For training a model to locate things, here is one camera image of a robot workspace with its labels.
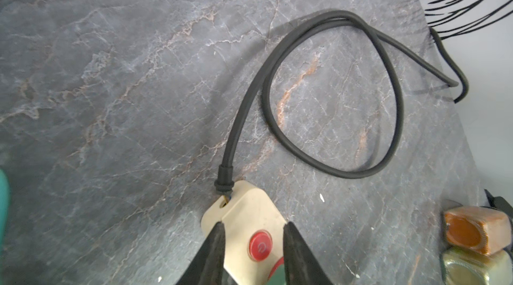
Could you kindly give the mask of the green charger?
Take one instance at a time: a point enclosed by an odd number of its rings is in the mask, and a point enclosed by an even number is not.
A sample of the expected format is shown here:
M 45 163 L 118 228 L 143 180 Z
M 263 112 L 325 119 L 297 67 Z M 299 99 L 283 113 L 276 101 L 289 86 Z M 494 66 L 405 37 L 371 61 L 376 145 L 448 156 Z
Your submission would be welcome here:
M 285 275 L 285 260 L 280 258 L 275 266 L 273 266 L 269 274 L 266 285 L 286 285 L 287 279 Z

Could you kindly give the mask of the teal cable pink charger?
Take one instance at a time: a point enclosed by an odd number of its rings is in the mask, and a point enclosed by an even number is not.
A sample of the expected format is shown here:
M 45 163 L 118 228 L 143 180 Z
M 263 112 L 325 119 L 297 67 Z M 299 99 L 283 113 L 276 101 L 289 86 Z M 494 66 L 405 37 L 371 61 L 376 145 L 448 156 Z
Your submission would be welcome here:
M 10 188 L 7 176 L 0 170 L 0 243 L 3 244 L 9 211 Z

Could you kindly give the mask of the brown glass bottle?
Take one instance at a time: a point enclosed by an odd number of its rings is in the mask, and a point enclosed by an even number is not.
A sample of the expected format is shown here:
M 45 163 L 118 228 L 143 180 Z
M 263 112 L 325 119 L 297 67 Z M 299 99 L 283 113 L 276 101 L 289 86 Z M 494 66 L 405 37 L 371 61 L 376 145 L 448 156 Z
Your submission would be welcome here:
M 506 250 L 491 256 L 451 247 L 442 254 L 445 284 L 512 284 L 512 258 Z

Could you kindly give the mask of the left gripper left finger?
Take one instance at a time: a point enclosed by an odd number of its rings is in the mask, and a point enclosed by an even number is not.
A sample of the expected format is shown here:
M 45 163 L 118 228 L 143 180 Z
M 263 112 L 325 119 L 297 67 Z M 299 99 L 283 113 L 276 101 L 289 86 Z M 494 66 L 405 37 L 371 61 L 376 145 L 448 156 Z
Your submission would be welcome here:
M 226 234 L 217 222 L 176 285 L 218 285 L 223 282 Z

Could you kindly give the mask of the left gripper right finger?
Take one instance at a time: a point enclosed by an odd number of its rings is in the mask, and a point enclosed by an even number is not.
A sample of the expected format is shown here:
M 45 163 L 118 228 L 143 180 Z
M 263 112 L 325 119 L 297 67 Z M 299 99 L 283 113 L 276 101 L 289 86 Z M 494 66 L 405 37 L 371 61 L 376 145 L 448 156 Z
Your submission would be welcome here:
M 287 284 L 333 284 L 293 222 L 283 229 L 283 258 Z

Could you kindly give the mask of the beige power strip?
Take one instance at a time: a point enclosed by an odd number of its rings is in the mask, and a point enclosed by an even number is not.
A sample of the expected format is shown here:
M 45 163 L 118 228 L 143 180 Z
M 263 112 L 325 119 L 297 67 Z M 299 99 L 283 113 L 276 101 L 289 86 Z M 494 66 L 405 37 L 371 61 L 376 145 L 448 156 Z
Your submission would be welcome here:
M 208 235 L 217 222 L 225 229 L 224 269 L 237 284 L 265 284 L 283 258 L 286 221 L 267 193 L 241 180 L 231 199 L 219 198 L 205 212 L 201 229 Z

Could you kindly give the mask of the amber glass bottle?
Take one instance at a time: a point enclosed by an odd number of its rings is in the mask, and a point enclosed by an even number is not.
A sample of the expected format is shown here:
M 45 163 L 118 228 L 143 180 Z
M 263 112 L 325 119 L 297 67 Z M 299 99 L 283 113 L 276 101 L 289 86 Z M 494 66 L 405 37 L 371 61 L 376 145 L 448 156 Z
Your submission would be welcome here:
M 512 245 L 512 222 L 496 209 L 461 206 L 444 212 L 444 234 L 453 246 L 491 256 Z

